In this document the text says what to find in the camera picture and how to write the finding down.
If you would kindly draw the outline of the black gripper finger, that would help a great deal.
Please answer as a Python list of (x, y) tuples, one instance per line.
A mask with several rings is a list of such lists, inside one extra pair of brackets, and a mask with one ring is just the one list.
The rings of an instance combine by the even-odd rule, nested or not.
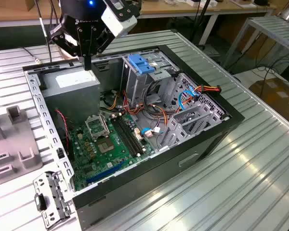
[(64, 27), (59, 24), (51, 30), (51, 40), (70, 56), (77, 57), (84, 70), (87, 70), (88, 52), (84, 49), (85, 46), (81, 43), (79, 31), (76, 30), (76, 32), (78, 40), (72, 38), (67, 32), (65, 32)]
[(91, 70), (92, 57), (101, 54), (114, 38), (115, 36), (107, 27), (92, 27), (87, 56), (87, 70)]

